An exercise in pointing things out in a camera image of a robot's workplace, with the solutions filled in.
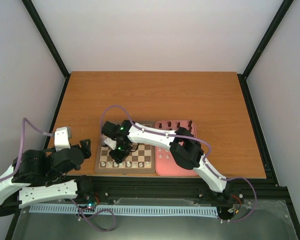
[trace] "orange wooden surface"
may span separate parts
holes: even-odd
[[[70,126],[72,144],[91,139],[92,156],[80,171],[70,174],[122,176],[95,173],[100,118],[112,104],[126,108],[136,122],[193,120],[198,138],[212,146],[208,159],[220,173],[227,177],[266,177],[235,72],[72,72],[54,130]],[[126,118],[120,109],[113,108],[104,121]]]

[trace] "pink piece holder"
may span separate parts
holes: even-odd
[[[182,121],[157,121],[154,125],[154,128],[160,129],[160,130],[178,130],[178,123],[180,123],[180,127],[183,127],[185,129],[189,129],[189,121],[182,120]],[[191,124],[191,134],[194,135],[194,137],[197,137],[197,131],[196,131],[196,125],[192,122]],[[174,177],[187,177],[187,176],[196,176],[197,173],[193,170],[186,170],[181,167],[179,167],[174,157],[172,156],[171,152],[168,150],[165,150],[160,147],[155,147],[155,171],[160,176],[174,176]]]

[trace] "white robotic arm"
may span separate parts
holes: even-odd
[[[14,160],[0,176],[0,216],[11,214],[7,211],[11,206],[21,209],[35,203],[78,197],[80,183],[60,182],[69,171],[79,170],[84,159],[91,156],[90,140],[80,141],[81,146],[71,146],[70,138],[69,127],[58,128],[54,133],[54,148],[25,151],[18,171],[12,175],[17,165],[17,159]]]
[[[147,127],[139,123],[135,123],[137,127],[131,125],[125,120],[121,125],[115,125],[106,122],[102,128],[102,133],[108,138],[104,140],[104,144],[109,146],[112,151],[110,156],[120,163],[129,154],[130,144],[149,144],[171,151],[176,163],[185,169],[193,169],[209,186],[209,188],[217,193],[222,193],[226,188],[226,177],[219,173],[214,166],[205,158],[205,154],[198,142],[182,139],[183,145],[179,142],[179,136],[182,134],[190,135],[185,128],[175,130],[160,130]]]

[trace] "gray metal base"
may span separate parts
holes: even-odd
[[[297,236],[284,203],[264,201],[256,211],[238,223],[220,223],[215,218],[195,216],[117,216],[117,228],[97,232],[74,214],[21,213],[14,240],[296,240]],[[247,213],[246,206],[240,209]],[[112,217],[97,216],[92,222],[101,228],[112,225]]]

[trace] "purple cable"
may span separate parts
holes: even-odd
[[[136,129],[141,130],[141,131],[143,130],[141,127],[139,127],[139,126],[137,126],[136,124],[134,124],[134,122],[133,122],[132,119],[131,119],[130,114],[128,113],[128,111],[127,111],[123,106],[114,104],[114,105],[111,105],[111,106],[107,107],[107,108],[104,110],[104,112],[102,113],[102,115],[101,115],[101,120],[100,120],[100,136],[101,136],[101,139],[102,139],[101,130],[102,130],[102,123],[103,123],[104,116],[105,116],[106,112],[107,112],[109,109],[112,109],[112,108],[119,108],[119,109],[121,109],[122,111],[124,111],[124,113],[127,115],[128,119],[129,119],[130,123],[131,123]],[[144,129],[144,132],[150,133],[150,134],[156,134],[156,135],[160,135],[160,136],[166,136],[165,133],[160,133],[160,132],[151,131],[151,130],[147,130],[147,129]],[[192,137],[192,136],[183,136],[183,135],[175,135],[175,134],[168,134],[167,136],[168,136],[168,137],[173,137],[173,138],[190,139],[190,140],[198,141],[198,142],[203,143],[204,145],[206,145],[206,146],[209,148],[209,150],[208,150],[208,152],[203,156],[203,159],[202,159],[203,162],[206,161],[206,158],[207,158],[207,157],[209,156],[209,154],[211,153],[211,150],[212,150],[211,146],[210,146],[206,141],[203,141],[203,140],[198,139],[198,138],[196,138],[196,137]],[[216,174],[216,173],[211,169],[211,167],[209,167],[209,165],[206,164],[206,167],[210,170],[210,172],[211,172],[213,175],[215,175],[217,178],[219,178],[218,174]],[[244,177],[221,178],[221,180],[227,181],[227,182],[232,181],[232,180],[235,180],[235,179],[243,179],[243,180],[245,180],[245,181],[250,185],[250,187],[251,187],[251,189],[252,189],[252,191],[253,191],[253,195],[254,195],[254,200],[255,200],[255,202],[254,202],[253,208],[251,209],[251,211],[250,211],[247,215],[245,215],[244,217],[242,217],[242,218],[240,218],[240,219],[232,220],[232,221],[230,221],[231,223],[240,222],[241,220],[243,220],[243,219],[247,218],[248,216],[250,216],[250,215],[253,213],[253,211],[255,210],[256,205],[257,205],[257,194],[256,194],[256,191],[255,191],[255,189],[254,189],[254,186],[252,186],[252,184],[249,182],[248,179],[246,179],[246,178],[244,178]]]
[[[48,133],[45,131],[40,130],[39,128],[35,127],[27,118],[23,118],[22,119],[22,125],[21,125],[21,137],[20,137],[20,147],[19,147],[19,153],[18,153],[18,158],[16,161],[16,165],[14,168],[13,173],[9,174],[8,176],[5,176],[3,178],[0,179],[0,182],[14,176],[20,167],[20,163],[21,163],[21,158],[22,158],[22,153],[24,151],[24,143],[25,143],[25,133],[26,133],[26,123],[30,125],[30,127],[32,127],[34,130],[36,130],[38,133],[45,135],[45,136],[49,136],[49,137],[53,137],[52,133]]]
[[[81,208],[78,206],[78,204],[77,204],[73,199],[70,199],[70,201],[71,201],[71,202],[76,206],[76,208],[79,210],[80,214],[83,216],[83,219],[84,219],[91,227],[93,227],[96,231],[105,233],[105,232],[109,232],[109,231],[113,230],[113,229],[116,227],[116,225],[117,225],[116,216],[114,215],[114,213],[113,213],[110,209],[103,209],[103,210],[100,210],[100,211],[94,213],[93,215],[91,215],[91,216],[89,216],[89,217],[86,217],[86,215],[83,213],[83,211],[82,211]],[[93,225],[93,224],[89,221],[89,219],[95,217],[96,215],[98,215],[99,213],[102,213],[102,212],[109,212],[109,213],[111,213],[111,215],[112,215],[112,217],[113,217],[113,224],[112,224],[112,226],[111,226],[110,228],[108,228],[108,229],[101,229],[101,228],[99,228],[99,227]]]
[[[218,174],[216,174],[215,171],[213,171],[212,168],[208,164],[206,164],[205,166],[206,166],[207,169],[210,170],[210,172],[213,175],[215,175],[217,178],[219,178]],[[252,186],[251,182],[249,182],[248,179],[246,179],[245,177],[242,177],[242,176],[233,177],[233,178],[221,178],[221,180],[226,181],[226,182],[230,182],[230,181],[235,180],[235,179],[243,179],[249,184],[249,186],[251,187],[251,189],[253,191],[253,195],[254,195],[254,206],[252,207],[251,211],[247,215],[245,215],[245,216],[243,216],[243,217],[241,217],[240,219],[237,219],[237,220],[231,220],[230,223],[237,223],[237,222],[240,222],[241,220],[247,218],[248,216],[250,216],[254,212],[254,210],[257,206],[257,193],[256,193],[256,190],[255,190],[254,186]]]

